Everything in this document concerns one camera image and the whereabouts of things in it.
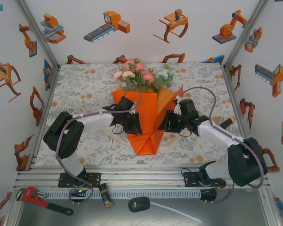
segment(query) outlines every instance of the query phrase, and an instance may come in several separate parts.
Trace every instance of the robotic manipulator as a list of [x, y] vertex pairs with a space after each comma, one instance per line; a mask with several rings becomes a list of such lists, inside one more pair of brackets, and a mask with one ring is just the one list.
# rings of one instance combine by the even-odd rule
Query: robotic manipulator
[[[213, 123], [214, 126], [212, 126], [207, 116], [199, 116], [191, 99], [182, 100], [178, 104], [181, 114], [168, 110], [164, 121], [159, 127], [160, 130], [180, 134], [182, 130], [188, 129], [191, 134], [194, 133], [197, 136], [206, 138], [228, 152], [228, 162], [212, 161], [200, 167], [198, 178], [201, 184], [208, 185], [214, 179], [231, 179], [238, 186], [245, 186], [260, 178], [260, 167], [255, 157], [248, 149], [237, 142], [237, 139], [254, 151], [262, 165], [264, 175], [267, 173], [263, 154], [258, 142], [254, 138], [244, 139], [233, 134], [229, 138], [220, 130], [229, 134], [228, 131], [221, 127], [219, 129], [214, 128], [217, 125]], [[131, 100], [122, 97], [118, 104], [104, 107], [101, 111], [124, 111], [131, 109], [132, 106], [133, 102]], [[56, 151], [58, 137], [62, 128], [72, 117], [71, 114], [62, 112], [46, 132], [43, 140], [51, 150]], [[115, 126], [116, 124], [122, 125], [125, 133], [142, 134], [138, 113], [97, 114], [82, 117], [70, 123], [67, 127], [67, 133], [63, 135], [58, 154], [64, 167], [73, 175], [83, 178], [86, 170], [75, 154], [81, 134], [91, 129]]]

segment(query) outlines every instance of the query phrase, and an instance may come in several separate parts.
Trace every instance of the white wall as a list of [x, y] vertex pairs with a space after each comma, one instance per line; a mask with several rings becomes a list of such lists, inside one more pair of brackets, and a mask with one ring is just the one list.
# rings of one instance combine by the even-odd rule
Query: white wall
[[244, 49], [240, 52], [234, 65], [242, 65], [241, 85], [236, 94], [238, 100], [243, 97], [253, 102], [254, 110], [251, 136], [275, 155], [279, 173], [268, 173], [268, 179], [275, 195], [283, 201], [283, 145], [281, 145], [281, 121], [283, 121], [283, 82], [282, 92], [272, 97], [272, 86], [255, 75], [255, 65], [273, 71], [279, 64], [283, 65], [283, 2], [271, 1], [256, 25], [262, 26], [262, 37], [253, 53]]
[[[219, 44], [212, 39], [220, 28], [230, 23], [232, 13], [241, 10], [249, 19], [258, 0], [26, 0], [35, 20], [40, 22], [43, 15], [53, 15], [64, 26], [67, 38], [49, 46], [59, 64], [65, 64], [68, 55], [73, 55], [86, 63], [112, 63], [124, 54], [127, 59], [138, 57], [144, 62], [161, 62], [165, 55], [186, 53], [184, 62], [202, 62], [210, 57], [231, 53], [236, 40]], [[165, 25], [158, 21], [180, 8], [189, 18], [187, 33], [180, 39], [169, 34], [166, 43], [153, 34], [163, 37]], [[103, 13], [115, 11], [130, 23], [131, 32], [112, 32], [94, 43], [83, 39], [89, 32], [104, 24]], [[234, 35], [240, 36], [242, 24], [237, 23]]]
[[[20, 144], [31, 134], [36, 133], [35, 118], [30, 107], [30, 95], [35, 86], [45, 104], [49, 91], [45, 92], [43, 79], [43, 61], [45, 54], [38, 45], [37, 55], [30, 58], [24, 44], [24, 35], [19, 31], [18, 24], [27, 25], [13, 0], [1, 0], [3, 11], [0, 11], [0, 62], [10, 63], [18, 71], [21, 81], [14, 86], [21, 92], [16, 99], [8, 102], [14, 95], [7, 86], [0, 88], [0, 201], [14, 185], [16, 172], [16, 158], [14, 145]], [[34, 35], [28, 31], [32, 40]], [[41, 103], [34, 100], [36, 107]], [[31, 140], [30, 150], [34, 145]]]

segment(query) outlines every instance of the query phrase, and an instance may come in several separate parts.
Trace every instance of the flower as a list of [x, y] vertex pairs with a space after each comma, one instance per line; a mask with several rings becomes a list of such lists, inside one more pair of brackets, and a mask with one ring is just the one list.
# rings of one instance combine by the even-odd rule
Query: flower
[[168, 77], [169, 77], [168, 73], [169, 73], [168, 69], [164, 69], [164, 70], [160, 71], [158, 73], [158, 75], [161, 75], [162, 77], [164, 77], [164, 79], [168, 79]]
[[131, 71], [124, 72], [123, 73], [123, 78], [126, 78], [126, 77], [135, 78], [135, 74], [133, 72], [131, 72]]
[[150, 83], [153, 83], [154, 82], [154, 75], [151, 72], [145, 72], [143, 74], [143, 79], [148, 80]]
[[137, 63], [136, 64], [136, 69], [144, 71], [145, 70], [145, 66], [142, 63]]
[[115, 81], [118, 81], [119, 80], [119, 77], [121, 77], [123, 75], [123, 72], [115, 72], [114, 73], [114, 76], [113, 76], [113, 79]]
[[126, 63], [125, 63], [125, 70], [126, 71], [129, 71], [129, 64], [134, 65], [135, 64], [134, 60], [127, 60], [126, 61]]

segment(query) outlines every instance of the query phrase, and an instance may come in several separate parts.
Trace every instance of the white cable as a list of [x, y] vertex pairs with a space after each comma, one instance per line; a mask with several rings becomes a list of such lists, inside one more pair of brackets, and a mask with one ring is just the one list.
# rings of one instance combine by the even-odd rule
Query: white cable
[[183, 216], [185, 216], [185, 217], [187, 217], [187, 218], [190, 218], [190, 219], [192, 219], [192, 220], [198, 221], [199, 223], [202, 224], [202, 220], [199, 220], [199, 219], [194, 218], [194, 217], [192, 217], [192, 216], [190, 216], [190, 215], [187, 215], [187, 214], [185, 214], [185, 213], [182, 213], [182, 212], [180, 212], [180, 211], [178, 211], [178, 210], [175, 210], [175, 209], [173, 209], [173, 208], [171, 208], [171, 207], [163, 206], [163, 205], [160, 205], [160, 204], [155, 203], [155, 202], [150, 202], [150, 203], [151, 203], [152, 205], [159, 206], [159, 207], [165, 208], [165, 209], [167, 209], [167, 210], [170, 210], [170, 211], [174, 211], [174, 212], [176, 212], [176, 213], [179, 213], [179, 214], [181, 214], [181, 215], [183, 215]]

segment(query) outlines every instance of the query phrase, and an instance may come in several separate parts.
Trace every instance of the flower bouquet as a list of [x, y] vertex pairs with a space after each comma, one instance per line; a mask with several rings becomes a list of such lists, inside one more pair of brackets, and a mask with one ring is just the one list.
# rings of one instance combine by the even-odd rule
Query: flower bouquet
[[120, 71], [114, 74], [115, 81], [121, 81], [122, 90], [128, 90], [132, 87], [138, 88], [142, 92], [159, 93], [163, 86], [170, 88], [173, 74], [169, 71], [169, 65], [165, 65], [164, 70], [157, 75], [153, 74], [153, 69], [145, 71], [144, 64], [140, 63], [138, 59], [128, 60], [125, 66], [119, 67]]
[[[156, 154], [164, 131], [158, 130], [167, 110], [174, 110], [176, 96], [182, 93], [181, 88], [176, 94], [170, 90], [173, 74], [169, 66], [158, 72], [156, 75], [153, 69], [145, 70], [144, 64], [138, 59], [128, 60], [120, 65], [120, 71], [114, 74], [114, 80], [122, 82], [119, 89], [112, 92], [115, 103], [118, 103], [125, 91], [130, 88], [137, 88], [141, 91], [141, 104], [137, 107], [139, 113], [142, 135], [127, 134], [128, 139], [137, 155]], [[128, 91], [126, 97], [134, 102], [139, 102], [139, 94], [135, 91]]]

